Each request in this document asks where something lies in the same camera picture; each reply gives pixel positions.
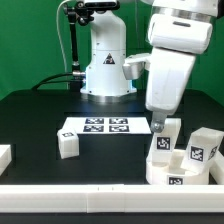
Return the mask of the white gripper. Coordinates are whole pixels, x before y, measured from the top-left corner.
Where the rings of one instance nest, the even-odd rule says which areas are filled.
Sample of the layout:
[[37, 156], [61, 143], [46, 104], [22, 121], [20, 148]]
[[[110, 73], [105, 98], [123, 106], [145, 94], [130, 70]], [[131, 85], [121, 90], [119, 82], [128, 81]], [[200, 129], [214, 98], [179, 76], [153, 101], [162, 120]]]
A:
[[196, 56], [207, 49], [212, 30], [212, 25], [206, 22], [163, 14], [151, 17], [148, 40], [153, 49], [150, 55], [146, 108], [156, 111], [152, 113], [152, 132], [161, 133], [166, 114], [176, 111]]

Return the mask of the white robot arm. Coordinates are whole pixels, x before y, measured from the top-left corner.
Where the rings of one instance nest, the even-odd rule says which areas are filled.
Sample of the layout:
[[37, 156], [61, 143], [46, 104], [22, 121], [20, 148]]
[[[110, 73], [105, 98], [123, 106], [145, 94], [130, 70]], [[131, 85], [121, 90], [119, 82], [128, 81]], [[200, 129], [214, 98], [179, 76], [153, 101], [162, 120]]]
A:
[[118, 97], [132, 89], [131, 81], [147, 70], [146, 108], [150, 128], [164, 129], [177, 110], [196, 56], [206, 51], [212, 20], [220, 0], [139, 0], [152, 7], [146, 41], [149, 53], [126, 55], [126, 26], [113, 11], [125, 0], [84, 0], [91, 11], [91, 61], [83, 91], [96, 97]]

